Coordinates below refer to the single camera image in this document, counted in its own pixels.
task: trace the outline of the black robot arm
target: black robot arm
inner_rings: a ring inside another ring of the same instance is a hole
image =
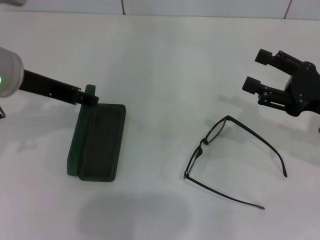
[[[283,51],[272,56],[271,52],[263,49],[260,49],[255,61],[291,75],[284,90],[263,85],[248,76],[242,90],[257,93],[258,104],[286,111],[294,117],[303,111],[320,114],[320,75],[313,63],[302,62]]]

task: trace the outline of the eyeglass frame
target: eyeglass frame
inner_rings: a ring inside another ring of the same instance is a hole
[[[238,200],[238,199],[235,199],[233,197],[230,197],[230,196],[227,196],[221,192],[218,192],[214,189],[212,189],[211,187],[208,187],[204,184],[202,184],[201,182],[198,182],[197,180],[195,180],[194,178],[190,177],[190,171],[192,169],[192,167],[194,166],[197,158],[199,158],[202,153],[203,153],[203,149],[202,149],[202,144],[208,146],[220,133],[221,131],[224,129],[225,125],[226,125],[226,122],[227,121],[231,121],[233,122],[234,124],[238,125],[239,127],[241,127],[242,129],[246,130],[247,132],[251,133],[252,135],[254,135],[256,138],[258,138],[260,141],[262,141],[264,144],[266,144],[270,149],[272,149],[275,154],[279,157],[280,161],[281,161],[281,165],[282,165],[282,172],[283,172],[283,175],[287,178],[288,175],[287,175],[287,171],[286,171],[286,166],[285,166],[285,163],[284,163],[284,160],[282,159],[282,157],[280,156],[280,154],[278,153],[278,151],[273,147],[271,146],[266,140],[264,140],[261,136],[259,136],[257,133],[255,133],[253,130],[251,130],[249,127],[247,127],[246,125],[244,125],[243,123],[239,122],[238,120],[236,120],[235,118],[233,118],[232,116],[225,116],[224,118],[222,118],[221,120],[219,120],[212,128],[211,130],[208,132],[208,134],[200,141],[200,144],[199,146],[195,149],[195,151],[193,152],[190,160],[189,160],[189,163],[184,171],[184,175],[183,175],[183,178],[184,179],[188,179],[190,180],[191,182],[203,187],[204,189],[207,189],[215,194],[218,194],[224,198],[227,198],[227,199],[230,199],[230,200],[233,200],[235,202],[238,202],[238,203],[242,203],[242,204],[246,204],[246,205],[250,205],[250,206],[253,206],[253,207],[256,207],[258,209],[261,209],[261,210],[264,210],[265,208],[263,206],[260,206],[260,205],[256,205],[256,204],[253,204],[253,203],[249,203],[249,202],[245,202],[245,201],[241,201],[241,200]],[[221,127],[221,129],[218,131],[218,133],[208,141],[208,137],[209,135],[211,134],[211,132],[220,124],[223,122],[223,126]]]

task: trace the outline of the black eyeglasses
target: black eyeglasses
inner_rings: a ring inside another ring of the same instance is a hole
[[[209,145],[209,143],[211,143],[222,131],[222,129],[224,128],[224,126],[226,125],[226,122],[227,121],[231,121],[235,124],[237,124],[238,126],[240,126],[241,128],[243,128],[244,130],[248,131],[249,133],[251,133],[252,135],[254,135],[256,138],[258,138],[259,140],[261,140],[264,144],[266,144],[269,148],[271,148],[275,154],[277,154],[277,156],[280,158],[280,161],[281,161],[281,165],[282,165],[282,171],[283,171],[283,175],[285,177],[287,177],[287,171],[286,171],[286,167],[285,167],[285,163],[282,159],[282,157],[280,156],[280,154],[277,152],[277,150],[271,146],[266,140],[264,140],[261,136],[259,136],[258,134],[256,134],[254,131],[252,131],[250,128],[248,128],[247,126],[245,126],[244,124],[242,124],[241,122],[239,122],[238,120],[234,119],[232,116],[225,116],[224,118],[222,118],[220,121],[218,121],[214,126],[213,128],[211,128],[211,130],[208,132],[208,134],[205,136],[205,138],[203,138],[201,141],[200,141],[200,144],[199,146],[195,149],[194,153],[192,154],[192,157],[190,158],[190,161],[188,163],[188,166],[186,167],[185,171],[184,171],[184,179],[189,179],[191,182],[194,182],[195,184],[198,184],[199,186],[215,193],[215,194],[218,194],[222,197],[225,197],[227,199],[230,199],[230,200],[233,200],[233,201],[236,201],[236,202],[239,202],[239,203],[242,203],[242,204],[247,204],[247,205],[250,205],[250,206],[254,206],[258,209],[262,209],[264,210],[265,208],[263,206],[259,206],[259,205],[256,205],[256,204],[252,204],[252,203],[249,203],[249,202],[245,202],[245,201],[240,201],[240,200],[237,200],[233,197],[230,197],[230,196],[227,196],[221,192],[218,192],[204,184],[202,184],[201,182],[198,182],[197,180],[193,179],[192,177],[190,177],[190,172],[191,172],[191,169],[192,167],[194,166],[196,160],[198,157],[201,156],[201,154],[203,153],[203,150],[202,150],[202,144],[204,145]]]

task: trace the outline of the white tabletop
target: white tabletop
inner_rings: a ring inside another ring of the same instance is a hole
[[[254,62],[282,50],[320,66],[320,22],[275,19],[0,12],[0,46],[25,69],[124,104],[114,182],[67,175],[80,106],[18,91],[1,99],[0,239],[312,240],[320,235],[320,117],[291,117],[242,90],[247,76],[284,89],[285,73]],[[266,210],[183,179],[209,129],[233,123],[204,149],[194,178]]]

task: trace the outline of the white wall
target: white wall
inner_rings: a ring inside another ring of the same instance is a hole
[[[123,0],[127,15],[283,19],[290,0]]]
[[[320,0],[292,0],[286,18],[320,20]]]
[[[27,0],[24,6],[0,3],[0,11],[123,14],[121,0]]]

